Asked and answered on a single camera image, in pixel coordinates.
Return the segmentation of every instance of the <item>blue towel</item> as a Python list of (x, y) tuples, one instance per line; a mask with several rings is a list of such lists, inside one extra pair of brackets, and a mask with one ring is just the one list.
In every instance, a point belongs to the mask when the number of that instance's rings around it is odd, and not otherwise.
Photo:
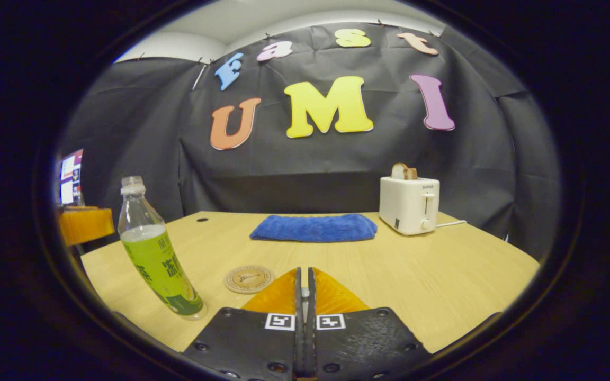
[(361, 214), (335, 217), (281, 217), (270, 215), (251, 233), (265, 241), (343, 242), (375, 236), (378, 227)]

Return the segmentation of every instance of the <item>screen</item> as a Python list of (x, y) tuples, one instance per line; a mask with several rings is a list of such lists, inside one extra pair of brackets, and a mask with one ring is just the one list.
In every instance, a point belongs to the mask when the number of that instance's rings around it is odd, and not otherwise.
[(84, 150), (80, 149), (67, 155), (60, 162), (60, 202), (63, 205), (77, 201), (83, 154)]

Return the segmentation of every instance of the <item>white toaster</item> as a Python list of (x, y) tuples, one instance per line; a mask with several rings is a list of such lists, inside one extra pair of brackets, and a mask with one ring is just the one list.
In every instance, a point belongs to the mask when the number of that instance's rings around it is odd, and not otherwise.
[(380, 219), (404, 235), (431, 232), (439, 210), (439, 180), (418, 178), (404, 164), (380, 178)]

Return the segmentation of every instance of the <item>round coaster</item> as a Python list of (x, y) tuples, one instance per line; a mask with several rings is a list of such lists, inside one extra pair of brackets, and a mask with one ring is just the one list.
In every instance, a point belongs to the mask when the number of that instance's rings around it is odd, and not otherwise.
[(261, 266), (237, 267), (225, 275), (225, 287), (237, 294), (256, 294), (274, 280), (274, 273)]

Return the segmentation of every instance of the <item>wooden table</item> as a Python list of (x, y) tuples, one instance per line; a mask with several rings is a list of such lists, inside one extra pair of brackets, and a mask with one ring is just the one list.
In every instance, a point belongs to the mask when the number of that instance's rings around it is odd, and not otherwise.
[[(277, 277), (300, 266), (303, 287), (307, 268), (317, 267), (369, 307), (392, 308), (430, 352), (503, 311), (538, 268), (531, 256), (469, 224), (405, 237), (378, 213), (363, 213), (378, 225), (369, 241), (252, 241), (249, 234), (267, 215), (198, 212), (167, 224), (180, 264), (209, 306), (199, 321), (180, 319), (164, 306), (140, 278), (121, 242), (85, 254), (83, 265), (109, 308), (177, 351), (188, 347), (218, 309), (240, 308), (253, 296), (235, 294), (223, 285), (223, 277), (239, 266), (266, 266)], [(441, 213), (438, 217), (439, 224), (455, 220)]]

